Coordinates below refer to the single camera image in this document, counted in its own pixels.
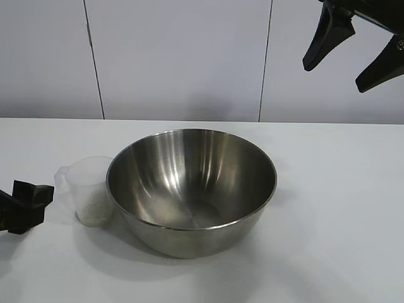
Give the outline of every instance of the stainless steel bowl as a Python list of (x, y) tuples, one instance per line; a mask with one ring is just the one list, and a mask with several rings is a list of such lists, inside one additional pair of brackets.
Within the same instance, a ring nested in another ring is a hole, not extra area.
[(178, 258), (222, 251), (246, 235), (276, 188), (257, 146), (205, 129), (143, 138), (112, 161), (107, 187), (131, 230)]

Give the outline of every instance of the measuring cup handle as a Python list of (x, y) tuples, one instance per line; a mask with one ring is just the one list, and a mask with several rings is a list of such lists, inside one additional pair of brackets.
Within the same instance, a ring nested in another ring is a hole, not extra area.
[(68, 166), (62, 166), (55, 174), (55, 188), (60, 190), (66, 184), (66, 174), (69, 170)]

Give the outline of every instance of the black robotic claw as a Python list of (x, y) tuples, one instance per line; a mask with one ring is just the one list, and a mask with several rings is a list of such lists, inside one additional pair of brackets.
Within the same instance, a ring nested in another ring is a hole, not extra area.
[(313, 41), (303, 58), (306, 71), (314, 69), (355, 30), (351, 19), (358, 15), (394, 34), (377, 59), (357, 78), (360, 92), (404, 74), (403, 0), (320, 0), (323, 10)]
[(14, 181), (12, 196), (0, 191), (0, 230), (24, 234), (41, 224), (53, 194), (53, 186)]

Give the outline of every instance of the white wall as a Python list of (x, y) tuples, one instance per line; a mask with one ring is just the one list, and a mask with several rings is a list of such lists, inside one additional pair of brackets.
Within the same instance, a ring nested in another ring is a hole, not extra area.
[(0, 117), (102, 118), (82, 0), (0, 1)]
[(392, 34), (355, 17), (356, 35), (304, 71), (321, 6), (316, 0), (273, 1), (261, 121), (404, 123), (404, 77), (364, 94), (355, 84)]
[(257, 121), (270, 0), (87, 0), (108, 119)]

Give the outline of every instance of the flour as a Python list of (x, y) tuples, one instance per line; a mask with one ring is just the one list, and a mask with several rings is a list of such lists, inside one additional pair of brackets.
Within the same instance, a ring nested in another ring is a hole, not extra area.
[(109, 221), (114, 213), (114, 205), (104, 190), (92, 191), (81, 196), (77, 203), (77, 216), (83, 225), (88, 227), (100, 226)]

